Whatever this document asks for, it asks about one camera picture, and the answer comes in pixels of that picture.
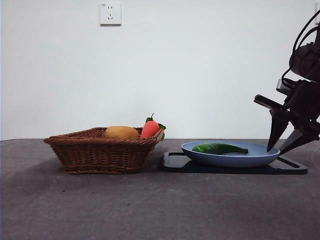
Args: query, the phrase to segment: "black tray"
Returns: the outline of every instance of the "black tray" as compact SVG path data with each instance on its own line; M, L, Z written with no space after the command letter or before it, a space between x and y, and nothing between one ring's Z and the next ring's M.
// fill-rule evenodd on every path
M205 174L302 175L308 173L308 167L284 156L279 156L275 161L266 166L238 168L199 164L187 157L184 152L165 152L162 169L173 173Z

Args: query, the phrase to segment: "toy carrot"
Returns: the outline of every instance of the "toy carrot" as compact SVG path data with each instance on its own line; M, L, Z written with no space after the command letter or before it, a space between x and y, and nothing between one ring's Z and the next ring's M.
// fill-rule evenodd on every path
M145 120L145 124L143 126L142 132L141 132L141 136L140 138L149 138L152 137L153 135L155 135L155 133L159 130L159 129L163 129L165 130L166 127L160 123L157 123L156 121L154 121L153 119L153 115L154 113L151 115L151 117L147 117L147 119Z

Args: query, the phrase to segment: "wall outlet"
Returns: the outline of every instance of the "wall outlet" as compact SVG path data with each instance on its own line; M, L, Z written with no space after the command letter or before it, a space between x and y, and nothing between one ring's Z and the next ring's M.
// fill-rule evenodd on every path
M121 3L102 3L100 5L100 25L121 25Z

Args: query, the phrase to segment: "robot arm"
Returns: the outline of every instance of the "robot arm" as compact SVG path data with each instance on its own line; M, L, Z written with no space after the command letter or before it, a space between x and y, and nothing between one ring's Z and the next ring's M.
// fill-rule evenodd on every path
M320 116L320 25L312 28L302 38L296 49L302 33L319 13L320 10L300 32L293 46L289 69L278 81L276 90L287 96L284 104L281 105L259 94L254 98L255 103L269 109L272 117L267 151L277 143L289 122L292 123L294 131L280 147L280 154L314 140L319 140L320 123L317 122L317 119ZM315 31L315 42L301 46L307 36ZM289 71L303 77L304 80L293 81L284 78Z

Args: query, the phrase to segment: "table surface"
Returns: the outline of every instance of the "table surface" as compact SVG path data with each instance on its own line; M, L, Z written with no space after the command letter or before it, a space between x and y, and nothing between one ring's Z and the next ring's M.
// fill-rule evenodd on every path
M165 139L132 175L69 175L43 139L2 141L1 239L320 239L318 141L285 154L306 175L160 170L164 152L198 140Z

